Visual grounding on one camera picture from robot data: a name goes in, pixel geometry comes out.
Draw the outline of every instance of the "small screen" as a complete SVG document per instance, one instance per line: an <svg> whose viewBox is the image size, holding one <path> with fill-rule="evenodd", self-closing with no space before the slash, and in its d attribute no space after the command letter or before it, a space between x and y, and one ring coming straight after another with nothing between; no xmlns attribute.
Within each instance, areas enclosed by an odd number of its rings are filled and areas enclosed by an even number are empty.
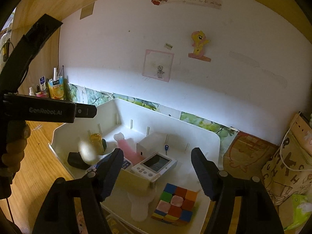
<svg viewBox="0 0 312 234"><path fill-rule="evenodd" d="M143 165L149 167L155 172L158 172L161 168L163 168L169 160L161 157L160 155L156 154L151 159L147 160L146 162L142 163Z"/></svg>

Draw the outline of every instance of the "human hand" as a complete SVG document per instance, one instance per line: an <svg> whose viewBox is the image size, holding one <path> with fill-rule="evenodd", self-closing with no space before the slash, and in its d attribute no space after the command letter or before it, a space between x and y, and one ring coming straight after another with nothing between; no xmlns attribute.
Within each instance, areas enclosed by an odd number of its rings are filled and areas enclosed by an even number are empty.
<svg viewBox="0 0 312 234"><path fill-rule="evenodd" d="M27 145L27 138L30 137L30 128L27 124L22 131L21 137L22 139L7 144L7 153L3 154L1 158L2 162L7 166L7 171L11 173L20 170L21 161L25 156L24 149Z"/></svg>

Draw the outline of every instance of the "rubik's cube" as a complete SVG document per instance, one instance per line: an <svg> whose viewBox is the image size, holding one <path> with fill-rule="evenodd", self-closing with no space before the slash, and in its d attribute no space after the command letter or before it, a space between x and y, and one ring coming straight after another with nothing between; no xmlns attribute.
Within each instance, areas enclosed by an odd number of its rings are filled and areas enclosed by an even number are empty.
<svg viewBox="0 0 312 234"><path fill-rule="evenodd" d="M151 217L167 224L186 225L191 221L196 197L197 192L167 183Z"/></svg>

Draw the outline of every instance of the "white plastic tray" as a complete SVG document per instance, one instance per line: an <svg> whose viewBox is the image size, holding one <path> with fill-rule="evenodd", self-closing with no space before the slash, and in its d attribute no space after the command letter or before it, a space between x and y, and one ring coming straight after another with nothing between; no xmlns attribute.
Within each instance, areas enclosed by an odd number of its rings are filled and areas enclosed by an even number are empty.
<svg viewBox="0 0 312 234"><path fill-rule="evenodd" d="M78 138L87 140L88 130L91 130L92 133L98 133L98 124L101 126L103 138L107 142L107 154L116 147L113 139L115 133L122 132L125 139L135 149L137 142L155 132L169 135L167 141L169 145L168 155L178 160L176 168L168 171L156 182L157 194L154 201L149 204L149 216L144 222L135 222L131 218L131 203L127 197L127 192L118 187L114 187L111 196L102 203L104 209L144 234L200 233L210 199L201 190L201 185L191 164L191 150L199 147L206 158L217 165L220 147L219 137L211 131L184 121L121 99L113 99L98 107L95 118L77 118L73 124L64 124L54 131L50 148L73 178L81 178L85 171L71 167L67 163L68 153L78 152ZM150 218L166 183L172 183L193 191L200 190L193 209L192 220L183 227L168 225Z"/></svg>

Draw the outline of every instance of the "drawing on paper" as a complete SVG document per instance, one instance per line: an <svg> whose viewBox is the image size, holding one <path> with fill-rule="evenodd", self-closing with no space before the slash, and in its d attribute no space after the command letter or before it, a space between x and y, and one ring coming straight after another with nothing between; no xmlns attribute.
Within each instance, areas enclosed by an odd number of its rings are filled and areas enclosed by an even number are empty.
<svg viewBox="0 0 312 234"><path fill-rule="evenodd" d="M169 82L173 59L173 53L147 49L142 75Z"/></svg>
<svg viewBox="0 0 312 234"><path fill-rule="evenodd" d="M202 31L195 31L192 33L191 38L194 41L192 45L194 51L193 53L188 54L188 57L211 62L210 58L204 56L204 45L210 41L206 39L206 35Z"/></svg>
<svg viewBox="0 0 312 234"><path fill-rule="evenodd" d="M157 77L162 79L163 78L163 74L165 74L165 72L163 71L163 66L158 66L157 69L158 69Z"/></svg>

